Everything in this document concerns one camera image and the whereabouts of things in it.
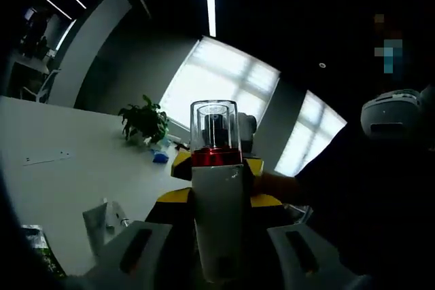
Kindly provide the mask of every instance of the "desk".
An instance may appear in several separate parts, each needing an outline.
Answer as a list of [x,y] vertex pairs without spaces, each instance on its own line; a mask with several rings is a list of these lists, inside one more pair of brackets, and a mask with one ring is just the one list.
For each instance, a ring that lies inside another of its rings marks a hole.
[[39,71],[40,73],[43,74],[50,74],[50,71],[48,70],[46,64],[44,64],[42,62],[42,60],[38,59],[38,58],[27,58],[25,56],[23,56],[22,54],[19,54],[17,52],[14,52],[12,54],[12,62],[16,62],[20,65],[26,66],[30,69],[33,69],[35,71]]
[[[150,152],[127,146],[120,117],[5,97],[0,114],[2,168],[16,214],[21,224],[42,225],[67,274],[94,264],[82,212],[106,197],[143,221],[160,195],[190,185],[170,176],[175,149],[167,164],[155,164]],[[27,156],[60,149],[73,157],[23,166]]]

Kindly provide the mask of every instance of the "window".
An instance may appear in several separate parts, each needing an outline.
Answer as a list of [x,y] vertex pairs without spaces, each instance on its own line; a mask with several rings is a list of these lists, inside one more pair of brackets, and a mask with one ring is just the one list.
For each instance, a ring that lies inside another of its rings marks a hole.
[[308,91],[275,171],[296,175],[328,146],[345,124],[342,117]]
[[253,115],[259,124],[278,77],[264,62],[204,37],[175,74],[160,106],[171,120],[190,128],[192,102],[233,100],[239,112]]

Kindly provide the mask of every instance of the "person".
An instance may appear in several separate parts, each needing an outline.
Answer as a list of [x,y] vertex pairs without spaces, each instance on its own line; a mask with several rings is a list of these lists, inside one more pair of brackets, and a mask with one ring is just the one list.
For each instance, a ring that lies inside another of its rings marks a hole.
[[43,60],[48,51],[47,38],[45,36],[36,45],[35,57]]
[[45,8],[34,13],[28,23],[28,31],[22,45],[23,54],[32,58],[37,51],[37,44],[43,37],[52,14]]
[[307,224],[339,251],[342,263],[378,282],[424,275],[432,249],[430,192],[434,152],[408,143],[372,141],[349,122],[295,177],[264,173],[257,192],[309,205]]

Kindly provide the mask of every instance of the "wall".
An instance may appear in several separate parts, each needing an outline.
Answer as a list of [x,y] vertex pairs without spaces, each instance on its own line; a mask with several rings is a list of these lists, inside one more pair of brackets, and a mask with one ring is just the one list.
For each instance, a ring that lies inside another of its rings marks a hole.
[[[117,114],[129,103],[142,103],[142,94],[158,103],[196,41],[162,31],[131,11],[100,49],[75,107]],[[172,123],[169,128],[189,140],[186,129]]]
[[67,29],[70,20],[61,18],[57,14],[54,14],[47,23],[47,28],[44,36],[47,38],[47,46],[51,49],[55,49],[59,43],[60,38]]
[[128,0],[103,0],[68,45],[48,102],[73,107],[83,80],[109,34],[130,10]]
[[254,153],[264,160],[264,171],[273,173],[304,101],[306,90],[280,79],[254,136]]
[[[100,49],[75,107],[117,114],[128,103],[142,103],[142,94],[159,102],[195,43],[195,38],[161,31],[131,11]],[[305,90],[280,79],[254,141],[265,170],[273,172],[278,163],[304,97]],[[169,130],[190,140],[190,133],[176,124]]]

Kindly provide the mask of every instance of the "chair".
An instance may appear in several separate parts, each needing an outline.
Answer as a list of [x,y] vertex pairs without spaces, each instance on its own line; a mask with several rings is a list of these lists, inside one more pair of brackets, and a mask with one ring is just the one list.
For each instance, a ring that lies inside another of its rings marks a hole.
[[20,90],[20,98],[23,99],[23,97],[26,97],[25,100],[27,100],[29,97],[32,98],[32,100],[35,99],[35,102],[47,103],[54,79],[59,72],[59,69],[55,69],[49,74],[45,81],[31,81],[29,87],[23,86]]

